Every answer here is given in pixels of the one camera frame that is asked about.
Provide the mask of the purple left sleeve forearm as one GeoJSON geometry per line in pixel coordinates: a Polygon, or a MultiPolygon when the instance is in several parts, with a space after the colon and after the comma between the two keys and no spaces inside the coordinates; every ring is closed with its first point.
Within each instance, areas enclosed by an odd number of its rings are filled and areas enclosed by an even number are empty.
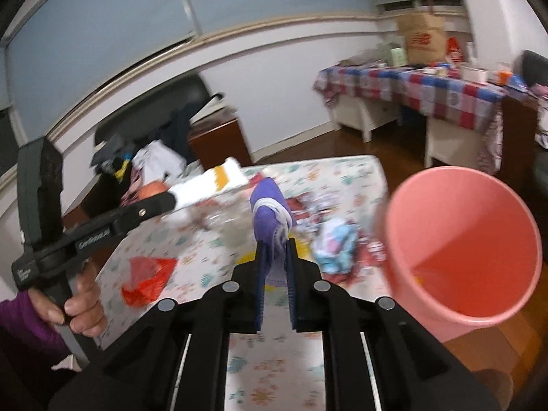
{"type": "Polygon", "coordinates": [[[37,314],[27,291],[1,301],[1,327],[28,348],[49,357],[52,364],[70,354],[60,334],[37,314]]]}

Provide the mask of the person's left hand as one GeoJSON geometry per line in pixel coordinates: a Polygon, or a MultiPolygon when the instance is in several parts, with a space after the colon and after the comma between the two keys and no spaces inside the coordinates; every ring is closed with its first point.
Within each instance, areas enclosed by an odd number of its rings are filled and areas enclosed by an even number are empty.
{"type": "Polygon", "coordinates": [[[36,288],[30,288],[28,295],[34,312],[50,325],[68,325],[75,334],[89,338],[98,337],[107,327],[107,318],[100,302],[100,288],[96,283],[98,267],[88,260],[82,273],[76,277],[77,293],[65,302],[63,308],[56,306],[36,288]]]}

